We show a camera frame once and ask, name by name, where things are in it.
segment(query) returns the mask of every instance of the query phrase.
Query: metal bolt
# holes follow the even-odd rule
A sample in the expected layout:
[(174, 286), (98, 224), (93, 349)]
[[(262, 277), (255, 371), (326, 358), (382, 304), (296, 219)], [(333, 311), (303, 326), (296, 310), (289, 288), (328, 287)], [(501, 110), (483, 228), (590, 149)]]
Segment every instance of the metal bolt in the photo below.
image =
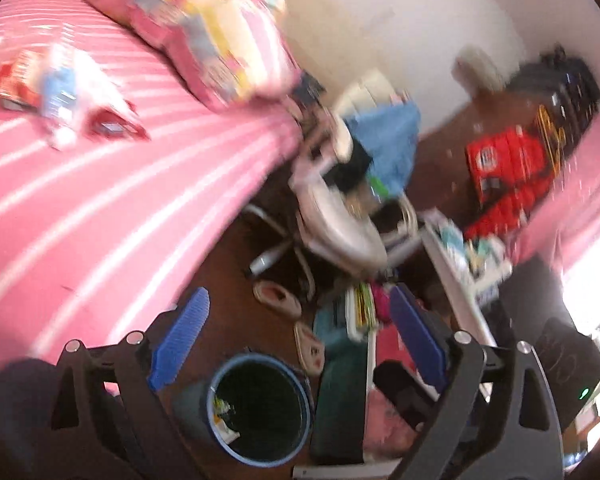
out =
[(139, 345), (144, 339), (142, 332), (131, 332), (126, 336), (126, 342), (130, 345)]
[(531, 345), (526, 341), (518, 341), (516, 348), (520, 350), (523, 354), (531, 354)]
[(471, 334), (468, 332), (460, 331), (454, 334), (454, 339), (461, 345), (468, 345), (471, 342)]
[(77, 352), (78, 348), (80, 348), (80, 341), (78, 341), (77, 339), (71, 339), (71, 341), (64, 345), (64, 349), (67, 352), (71, 352), (72, 354), (74, 352)]

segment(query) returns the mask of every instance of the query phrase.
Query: chair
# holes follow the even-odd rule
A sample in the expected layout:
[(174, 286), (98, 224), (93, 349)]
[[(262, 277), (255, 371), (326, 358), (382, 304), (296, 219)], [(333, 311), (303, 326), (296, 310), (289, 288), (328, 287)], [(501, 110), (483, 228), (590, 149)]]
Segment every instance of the chair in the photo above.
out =
[(298, 236), (294, 237), (263, 209), (253, 204), (244, 209), (259, 216), (284, 238), (251, 263), (252, 276), (269, 269), (293, 248), (308, 280), (307, 299), (311, 300), (315, 293), (315, 280), (302, 248), (307, 248), (356, 280), (371, 279), (387, 267), (400, 263), (395, 261), (396, 256), (403, 253), (398, 248), (417, 232), (415, 211), (406, 196), (403, 194), (398, 198), (403, 218), (397, 229), (381, 235), (369, 217), (352, 215), (340, 191), (329, 188), (322, 177), (336, 163), (350, 159), (353, 142), (342, 118), (389, 103), (395, 94), (391, 83), (378, 70), (373, 70), (350, 85), (337, 99), (331, 112), (325, 111), (320, 125), (307, 136), (289, 180), (289, 186), (298, 199)]

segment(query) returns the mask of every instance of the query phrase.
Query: slipper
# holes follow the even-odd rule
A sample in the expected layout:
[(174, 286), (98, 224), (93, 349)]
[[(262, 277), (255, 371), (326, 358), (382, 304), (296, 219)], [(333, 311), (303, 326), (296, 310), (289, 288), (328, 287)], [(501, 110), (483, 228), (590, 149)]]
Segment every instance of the slipper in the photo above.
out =
[(300, 301), (285, 287), (275, 282), (260, 281), (253, 285), (253, 295), (260, 303), (293, 320), (302, 316)]
[(324, 343), (303, 322), (294, 326), (298, 360), (302, 369), (311, 377), (318, 377), (324, 369)]

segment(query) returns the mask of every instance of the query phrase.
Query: black bag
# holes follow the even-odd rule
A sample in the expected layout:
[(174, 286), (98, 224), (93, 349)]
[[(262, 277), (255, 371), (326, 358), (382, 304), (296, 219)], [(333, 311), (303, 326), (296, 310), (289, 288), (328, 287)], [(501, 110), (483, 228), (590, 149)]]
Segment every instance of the black bag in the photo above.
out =
[(543, 54), (540, 62), (520, 67), (507, 89), (547, 97), (554, 120), (566, 133), (567, 156), (580, 142), (600, 102), (600, 87), (587, 64), (578, 57), (568, 57), (560, 45)]

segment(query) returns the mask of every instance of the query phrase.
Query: pink striped bedsheet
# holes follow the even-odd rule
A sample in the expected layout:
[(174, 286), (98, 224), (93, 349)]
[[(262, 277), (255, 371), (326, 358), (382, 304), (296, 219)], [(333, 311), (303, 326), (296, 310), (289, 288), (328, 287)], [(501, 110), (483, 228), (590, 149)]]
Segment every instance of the pink striped bedsheet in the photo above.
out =
[(124, 83), (153, 139), (56, 152), (35, 116), (0, 108), (0, 364), (55, 362), (71, 338), (102, 345), (147, 327), (300, 136), (279, 104), (210, 112), (82, 0), (2, 0), (3, 50), (31, 42), (23, 23), (62, 21)]

